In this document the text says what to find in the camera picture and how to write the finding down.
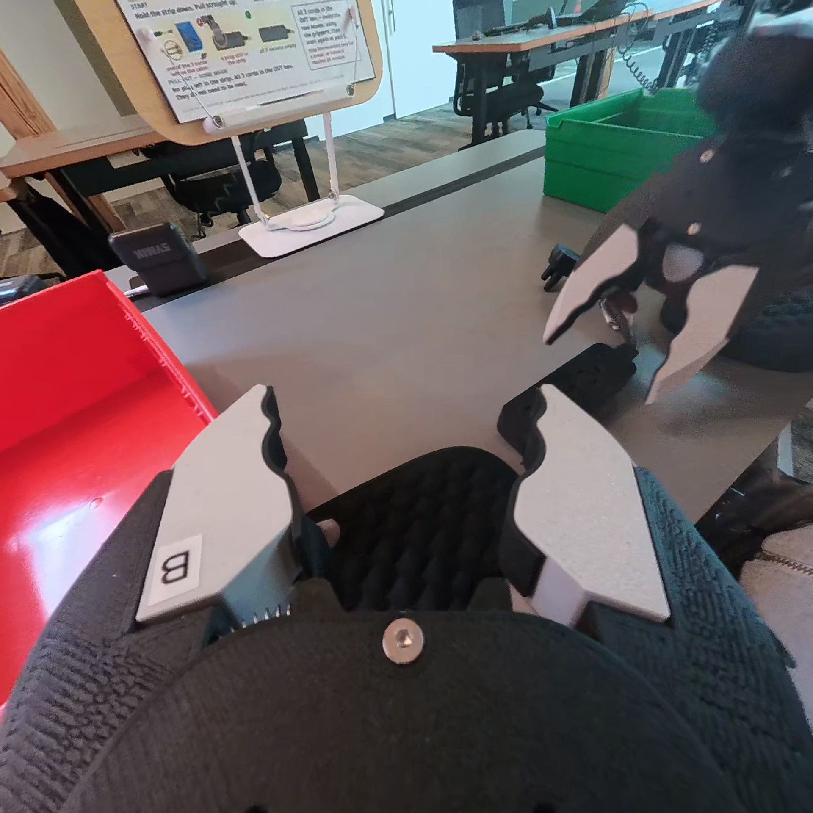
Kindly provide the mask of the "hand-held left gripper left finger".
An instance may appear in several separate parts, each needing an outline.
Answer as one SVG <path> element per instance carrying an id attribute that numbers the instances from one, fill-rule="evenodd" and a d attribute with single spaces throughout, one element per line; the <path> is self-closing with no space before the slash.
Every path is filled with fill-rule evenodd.
<path id="1" fill-rule="evenodd" d="M 274 390 L 257 384 L 209 424 L 171 470 L 135 619 L 204 606 L 235 623 L 290 612 L 302 573 L 302 508 L 286 472 Z"/>

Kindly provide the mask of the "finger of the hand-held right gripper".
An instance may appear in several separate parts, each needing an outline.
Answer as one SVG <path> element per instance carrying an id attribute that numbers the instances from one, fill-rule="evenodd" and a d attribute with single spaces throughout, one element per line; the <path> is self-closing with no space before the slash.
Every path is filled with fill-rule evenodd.
<path id="1" fill-rule="evenodd" d="M 552 345 L 606 296 L 636 291 L 643 281 L 636 229 L 622 224 L 570 274 L 546 321 L 543 341 Z"/>
<path id="2" fill-rule="evenodd" d="M 645 403 L 685 385 L 725 346 L 758 268 L 730 265 L 698 278 L 686 297 L 686 321 L 656 371 Z"/>

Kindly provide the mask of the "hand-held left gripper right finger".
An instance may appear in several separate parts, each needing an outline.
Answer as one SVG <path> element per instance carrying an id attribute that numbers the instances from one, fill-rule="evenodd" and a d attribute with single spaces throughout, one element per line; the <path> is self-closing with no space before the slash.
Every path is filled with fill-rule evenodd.
<path id="1" fill-rule="evenodd" d="M 612 434 L 544 384 L 523 465 L 506 505 L 501 568 L 530 612 L 568 627 L 590 604 L 668 621 L 636 468 Z"/>

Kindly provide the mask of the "black power strip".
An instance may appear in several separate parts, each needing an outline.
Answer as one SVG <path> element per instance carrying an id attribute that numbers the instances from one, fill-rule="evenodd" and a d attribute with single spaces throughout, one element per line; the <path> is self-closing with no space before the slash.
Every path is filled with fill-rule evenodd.
<path id="1" fill-rule="evenodd" d="M 626 315 L 614 301 L 600 301 L 608 326 L 621 338 L 617 346 L 602 342 L 587 347 L 531 387 L 507 401 L 499 414 L 499 435 L 522 457 L 525 467 L 534 453 L 535 415 L 541 409 L 540 389 L 549 384 L 578 407 L 595 416 L 625 387 L 636 372 L 638 355 L 633 316 Z"/>

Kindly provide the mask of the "green plastic bin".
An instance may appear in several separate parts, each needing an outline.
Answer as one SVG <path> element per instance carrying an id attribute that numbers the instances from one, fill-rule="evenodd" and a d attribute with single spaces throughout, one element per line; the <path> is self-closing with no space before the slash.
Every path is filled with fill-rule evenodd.
<path id="1" fill-rule="evenodd" d="M 716 134 L 690 89 L 609 96 L 546 118 L 544 196 L 606 213 Z"/>

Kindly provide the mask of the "black office chair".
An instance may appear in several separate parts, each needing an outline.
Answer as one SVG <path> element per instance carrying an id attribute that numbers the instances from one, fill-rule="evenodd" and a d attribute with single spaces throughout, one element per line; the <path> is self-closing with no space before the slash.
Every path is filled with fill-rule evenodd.
<path id="1" fill-rule="evenodd" d="M 193 212 L 201 226 L 210 228 L 215 216 L 232 214 L 239 225 L 251 223 L 254 206 L 274 196 L 282 178 L 271 151 L 271 132 L 240 136 L 241 150 L 254 185 L 252 198 L 230 141 L 188 148 L 179 171 L 162 177 L 173 199 Z"/>
<path id="2" fill-rule="evenodd" d="M 474 64 L 458 63 L 455 76 L 452 107 L 457 116 L 472 118 L 475 112 L 475 76 Z M 512 76 L 512 82 L 506 84 L 499 71 L 486 68 L 485 82 L 485 122 L 500 123 L 512 116 L 519 115 L 529 107 L 541 109 L 544 90 L 542 86 L 530 80 L 529 75 Z"/>

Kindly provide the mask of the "person's beige zip hoodie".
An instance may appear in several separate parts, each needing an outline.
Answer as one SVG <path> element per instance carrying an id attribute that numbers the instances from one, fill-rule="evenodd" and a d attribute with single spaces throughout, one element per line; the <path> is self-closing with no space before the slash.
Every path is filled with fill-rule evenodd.
<path id="1" fill-rule="evenodd" d="M 812 527 L 768 536 L 740 583 L 772 631 L 791 648 L 812 644 Z"/>

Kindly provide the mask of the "black box device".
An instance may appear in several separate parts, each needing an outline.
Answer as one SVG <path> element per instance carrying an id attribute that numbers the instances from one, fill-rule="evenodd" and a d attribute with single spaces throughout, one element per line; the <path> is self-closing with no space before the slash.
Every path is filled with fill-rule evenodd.
<path id="1" fill-rule="evenodd" d="M 207 285 L 209 276 L 197 251 L 175 224 L 162 223 L 108 237 L 122 264 L 140 280 L 125 295 L 168 298 Z"/>

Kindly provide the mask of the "white document stand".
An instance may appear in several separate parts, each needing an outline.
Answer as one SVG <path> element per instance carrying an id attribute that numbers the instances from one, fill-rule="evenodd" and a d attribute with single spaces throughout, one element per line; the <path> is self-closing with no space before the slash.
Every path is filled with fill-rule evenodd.
<path id="1" fill-rule="evenodd" d="M 260 258 L 286 257 L 384 218 L 384 209 L 340 192 L 331 113 L 324 112 L 322 119 L 329 163 L 329 196 L 278 216 L 269 217 L 261 209 L 239 137 L 231 138 L 241 175 L 257 217 L 255 221 L 239 228 L 238 236 Z"/>

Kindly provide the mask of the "brown background desk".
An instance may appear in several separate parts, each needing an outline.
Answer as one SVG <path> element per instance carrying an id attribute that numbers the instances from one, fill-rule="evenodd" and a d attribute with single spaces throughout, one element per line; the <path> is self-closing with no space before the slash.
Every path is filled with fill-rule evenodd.
<path id="1" fill-rule="evenodd" d="M 7 201 L 66 279 L 122 262 L 108 237 L 114 227 L 91 206 L 109 192 L 161 180 L 179 171 L 186 149 L 161 136 L 139 116 L 103 127 L 75 127 L 16 142 L 2 160 Z"/>

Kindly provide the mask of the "wooden instruction board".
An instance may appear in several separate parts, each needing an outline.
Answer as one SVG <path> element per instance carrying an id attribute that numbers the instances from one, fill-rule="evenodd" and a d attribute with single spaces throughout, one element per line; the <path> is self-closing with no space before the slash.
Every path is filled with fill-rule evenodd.
<path id="1" fill-rule="evenodd" d="M 371 2 L 72 2 L 135 113 L 199 146 L 370 101 Z"/>

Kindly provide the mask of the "wooden desk with black frame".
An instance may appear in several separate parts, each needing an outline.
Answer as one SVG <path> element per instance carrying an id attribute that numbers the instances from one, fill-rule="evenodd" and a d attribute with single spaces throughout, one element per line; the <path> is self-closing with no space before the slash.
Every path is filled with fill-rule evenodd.
<path id="1" fill-rule="evenodd" d="M 456 63 L 473 63 L 476 107 L 471 121 L 471 146 L 506 135 L 514 117 L 525 116 L 527 128 L 536 117 L 547 117 L 562 109 L 578 107 L 606 95 L 613 67 L 619 59 L 664 47 L 660 73 L 650 79 L 639 69 L 641 82 L 657 89 L 673 88 L 684 71 L 695 31 L 722 18 L 726 2 L 627 2 L 614 17 L 550 28 L 543 23 L 523 25 L 510 32 L 474 33 L 449 44 L 436 45 L 436 54 Z M 499 71 L 504 82 L 512 76 L 529 75 L 544 90 L 541 109 L 529 107 L 500 123 L 485 122 L 486 68 Z"/>

